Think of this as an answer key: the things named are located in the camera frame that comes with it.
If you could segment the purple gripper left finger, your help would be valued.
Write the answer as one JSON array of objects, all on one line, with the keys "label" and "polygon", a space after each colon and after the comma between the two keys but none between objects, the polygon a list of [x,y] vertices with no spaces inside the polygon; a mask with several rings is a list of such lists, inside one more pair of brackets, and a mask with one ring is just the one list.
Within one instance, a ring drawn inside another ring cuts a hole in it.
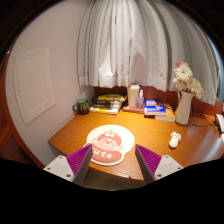
[{"label": "purple gripper left finger", "polygon": [[85,146],[68,156],[59,155],[44,170],[81,186],[88,172],[92,146]]}]

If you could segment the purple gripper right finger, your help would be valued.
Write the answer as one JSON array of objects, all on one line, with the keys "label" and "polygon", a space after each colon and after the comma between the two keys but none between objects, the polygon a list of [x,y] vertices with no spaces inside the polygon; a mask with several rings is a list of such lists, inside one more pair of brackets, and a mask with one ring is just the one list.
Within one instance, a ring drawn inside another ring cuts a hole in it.
[{"label": "purple gripper right finger", "polygon": [[136,145],[135,155],[146,184],[183,169],[171,156],[160,156],[141,145]]}]

